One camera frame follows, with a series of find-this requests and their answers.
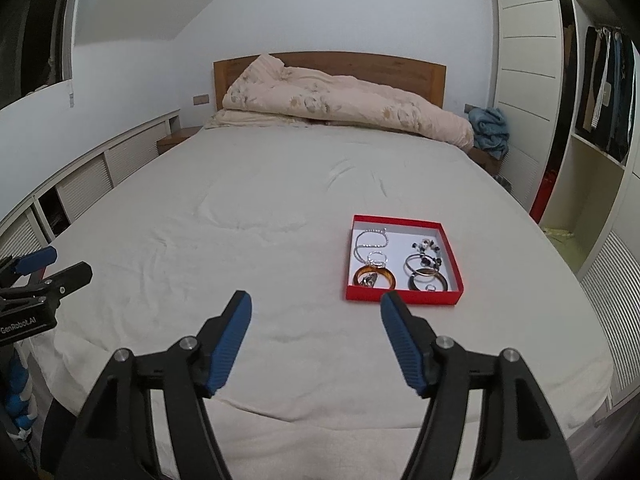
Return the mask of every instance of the white bed sheet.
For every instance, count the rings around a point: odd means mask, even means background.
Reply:
[[[402,380],[379,306],[343,300],[354,214],[441,222],[465,292],[453,308],[412,312],[467,349],[518,348],[566,436],[601,405],[612,361],[600,325],[516,201],[456,147],[329,126],[203,130],[57,238],[49,272],[84,260],[94,279],[33,338],[53,395],[77,413],[115,349],[167,348],[244,289],[254,316],[207,401],[234,478],[399,478],[426,402]],[[156,431],[175,476],[166,422]]]

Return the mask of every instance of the wooden headboard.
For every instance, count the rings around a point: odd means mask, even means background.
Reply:
[[[357,52],[284,52],[271,55],[282,60],[285,66],[313,68],[329,75],[352,75],[370,83],[413,92],[442,108],[447,73],[444,65]],[[222,109],[226,91],[257,57],[237,57],[213,64],[218,110]]]

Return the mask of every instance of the nightstand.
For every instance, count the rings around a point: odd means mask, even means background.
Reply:
[[[167,135],[156,142],[158,147],[158,155],[162,155],[164,152],[168,152],[172,147],[177,146],[181,142],[184,142],[189,137],[193,137],[202,129],[202,126],[193,126],[192,128],[182,128]]]

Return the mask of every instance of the wall outlet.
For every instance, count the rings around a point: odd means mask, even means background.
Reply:
[[[205,105],[209,102],[209,94],[202,95],[194,95],[193,96],[193,104],[194,105]]]

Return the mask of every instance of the jewelry tray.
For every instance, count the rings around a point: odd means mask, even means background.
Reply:
[[[351,228],[350,250],[348,259],[347,283],[345,297],[348,301],[375,301],[379,302],[380,297],[388,292],[387,280],[383,276],[378,276],[376,285],[373,288],[362,285],[354,285],[353,277],[357,270],[365,264],[358,261],[353,254],[356,238],[362,232],[367,230],[385,230],[388,237],[388,245],[384,248],[362,248],[359,251],[363,259],[372,251],[373,259],[382,260],[377,251],[382,252],[386,258],[386,269],[389,270],[396,279],[396,288],[400,297],[407,304],[423,304],[423,305],[455,305],[465,288],[460,276],[458,264],[451,250],[447,235],[442,225],[437,222],[427,222],[422,220],[409,220],[404,218],[390,218],[382,216],[365,216],[356,215],[353,217],[353,225]],[[405,260],[410,254],[417,253],[418,250],[412,248],[412,245],[420,244],[423,240],[434,240],[435,244],[440,248],[439,257],[442,259],[440,266],[440,274],[447,280],[448,290],[442,291],[440,283],[437,280],[429,282],[428,278],[424,278],[426,283],[434,283],[438,290],[436,291],[415,291],[409,290],[409,278],[411,271],[405,266]],[[385,243],[383,235],[377,233],[365,233],[360,237],[358,244],[379,244]],[[420,260],[412,260],[414,268],[423,267]]]

